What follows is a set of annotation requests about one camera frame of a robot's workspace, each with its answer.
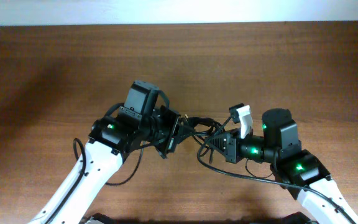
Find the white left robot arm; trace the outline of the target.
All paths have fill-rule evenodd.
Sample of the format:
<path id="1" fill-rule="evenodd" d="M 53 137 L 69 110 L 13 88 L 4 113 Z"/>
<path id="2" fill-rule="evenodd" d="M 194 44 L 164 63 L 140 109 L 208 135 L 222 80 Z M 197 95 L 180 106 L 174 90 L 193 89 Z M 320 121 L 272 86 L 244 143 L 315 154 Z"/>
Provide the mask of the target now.
<path id="1" fill-rule="evenodd" d="M 193 131 L 159 87 L 134 81 L 125 102 L 94 122 L 76 164 L 31 223 L 79 223 L 133 151 L 152 146 L 166 158 Z"/>

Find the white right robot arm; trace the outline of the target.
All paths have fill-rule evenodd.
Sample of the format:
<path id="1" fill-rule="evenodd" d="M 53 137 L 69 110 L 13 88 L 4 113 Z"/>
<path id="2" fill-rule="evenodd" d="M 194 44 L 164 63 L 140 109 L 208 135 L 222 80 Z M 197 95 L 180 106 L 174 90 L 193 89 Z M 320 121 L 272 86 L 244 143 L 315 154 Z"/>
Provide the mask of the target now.
<path id="1" fill-rule="evenodd" d="M 273 179 L 242 175 L 204 166 L 220 174 L 279 185 L 289 191 L 315 218 L 317 223 L 358 223 L 358 216 L 344 199 L 337 183 L 322 162 L 302 148 L 298 126 L 288 109 L 274 108 L 262 115 L 262 136 L 253 134 L 249 106 L 231 108 L 229 119 L 240 128 L 219 128 L 206 138 L 203 147 L 218 152 L 227 162 L 246 159 L 268 163 Z"/>

